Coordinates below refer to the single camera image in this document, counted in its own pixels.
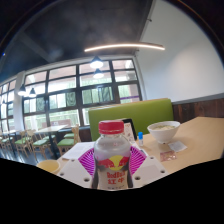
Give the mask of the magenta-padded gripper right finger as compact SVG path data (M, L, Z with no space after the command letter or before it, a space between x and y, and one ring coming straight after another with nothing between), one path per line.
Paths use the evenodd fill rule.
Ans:
M166 169L154 157L146 155L142 150L131 148L129 171L134 188L140 188L167 175Z

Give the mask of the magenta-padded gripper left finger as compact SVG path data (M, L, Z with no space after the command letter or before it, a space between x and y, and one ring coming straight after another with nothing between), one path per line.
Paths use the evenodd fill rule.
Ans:
M95 172L93 150L78 159L70 159L58 172L58 176L84 188L91 188Z

